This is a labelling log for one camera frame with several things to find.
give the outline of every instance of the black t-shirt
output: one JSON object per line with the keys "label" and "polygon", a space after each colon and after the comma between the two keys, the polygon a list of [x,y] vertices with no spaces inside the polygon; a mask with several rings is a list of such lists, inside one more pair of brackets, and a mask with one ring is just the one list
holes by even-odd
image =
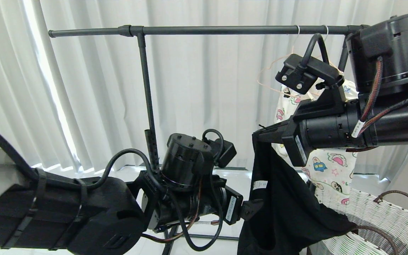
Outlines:
{"label": "black t-shirt", "polygon": [[[264,205],[243,223],[238,255],[296,255],[311,244],[341,236],[356,226],[346,216],[319,204],[296,170],[279,157],[272,145],[256,140],[254,134],[250,200],[264,199]],[[259,185],[265,181],[266,187]]]}

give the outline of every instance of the white floor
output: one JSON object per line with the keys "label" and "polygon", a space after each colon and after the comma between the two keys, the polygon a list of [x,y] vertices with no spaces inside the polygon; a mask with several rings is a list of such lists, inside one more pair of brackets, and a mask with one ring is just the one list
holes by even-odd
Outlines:
{"label": "white floor", "polygon": [[[138,173],[143,168],[127,167],[117,172],[112,172],[110,176],[123,179],[124,181],[131,181],[138,176]],[[233,171],[233,170],[215,170],[215,174],[219,174],[221,177],[228,180],[227,185],[237,192],[241,193],[244,199],[248,198],[249,189],[251,184],[251,173],[248,171]],[[90,177],[94,176],[93,173],[86,174]],[[373,195],[378,195],[385,190],[389,181],[377,181],[377,176],[368,175],[360,176],[355,175],[353,179],[353,188],[362,190]],[[141,195],[137,198],[138,203],[141,203]],[[203,221],[210,221],[217,219],[216,216],[205,216],[201,218]],[[221,236],[235,236],[238,237],[240,230],[242,228],[243,221],[238,221],[232,226],[227,224],[223,225]],[[190,233],[193,234],[211,234],[213,235],[216,231],[216,226],[210,225],[195,225],[191,228]],[[209,240],[207,239],[197,239],[195,238],[194,243],[196,245],[205,245]],[[137,244],[127,253],[128,255],[160,255],[162,253],[164,245],[158,244],[148,239],[141,238]],[[188,247],[186,240],[180,238],[173,245],[173,250],[171,255],[189,255],[189,254],[199,254],[199,255],[235,255],[237,253],[237,242],[218,240],[214,243],[212,247],[203,252],[195,252]],[[47,251],[47,250],[37,250],[37,249],[10,249],[10,250],[0,250],[0,255],[69,255],[66,250],[59,251]]]}

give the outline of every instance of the white wicker basket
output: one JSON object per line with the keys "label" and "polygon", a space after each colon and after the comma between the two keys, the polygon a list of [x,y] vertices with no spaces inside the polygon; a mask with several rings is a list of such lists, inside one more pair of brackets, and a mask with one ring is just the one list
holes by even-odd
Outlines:
{"label": "white wicker basket", "polygon": [[[393,192],[408,196],[404,192],[389,191],[376,198],[352,189],[348,205],[337,203],[319,189],[316,189],[316,197],[327,207],[345,214],[349,221],[359,226],[372,226],[386,232],[395,243],[397,254],[408,255],[408,210],[381,201],[384,195]],[[394,254],[392,245],[387,239],[374,231],[364,229],[359,230],[358,234],[349,232],[343,236],[323,240],[309,248],[313,255]]]}

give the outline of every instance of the basket handle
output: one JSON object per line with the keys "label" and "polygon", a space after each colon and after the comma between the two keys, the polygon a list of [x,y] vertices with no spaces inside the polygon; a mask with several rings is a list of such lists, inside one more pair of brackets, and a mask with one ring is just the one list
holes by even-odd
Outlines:
{"label": "basket handle", "polygon": [[376,232],[377,234],[380,234],[382,237],[384,237],[391,245],[391,248],[393,248],[393,255],[398,255],[398,247],[396,246],[395,242],[393,242],[393,239],[383,230],[373,227],[373,226],[363,226],[363,225],[358,225],[355,227],[355,229],[366,229],[366,230],[371,230]]}
{"label": "basket handle", "polygon": [[391,190],[391,191],[386,191],[386,192],[383,192],[382,194],[380,194],[378,197],[376,197],[376,199],[374,199],[374,202],[379,203],[379,200],[382,200],[385,195],[388,195],[390,193],[399,193],[399,194],[402,194],[402,195],[408,197],[408,193],[406,193],[406,192]]}

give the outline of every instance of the curtain fold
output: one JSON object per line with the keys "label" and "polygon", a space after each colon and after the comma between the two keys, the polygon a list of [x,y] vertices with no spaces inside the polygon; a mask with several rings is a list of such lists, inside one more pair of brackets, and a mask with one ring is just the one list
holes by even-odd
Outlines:
{"label": "curtain fold", "polygon": [[[375,24],[404,13],[408,1],[0,1],[0,131],[30,163],[45,167],[60,164],[98,172],[121,149],[133,147],[147,154],[148,121],[136,38],[50,39],[49,29],[123,24],[346,26]],[[324,37],[329,58],[337,64],[343,36]],[[251,133],[258,124],[272,124],[279,96],[256,82],[259,71],[292,48],[303,54],[310,38],[146,36],[160,162],[170,134],[200,137],[214,128],[235,144],[238,154],[230,166],[251,169]],[[260,81],[279,89],[274,76],[281,68],[280,60],[261,73]],[[350,61],[345,77],[353,80]],[[358,159],[357,167],[368,171],[372,166],[372,171],[387,176],[387,170],[379,169],[392,156],[404,158],[408,147],[400,148],[373,150]],[[127,155],[114,168],[139,163],[140,158]]]}

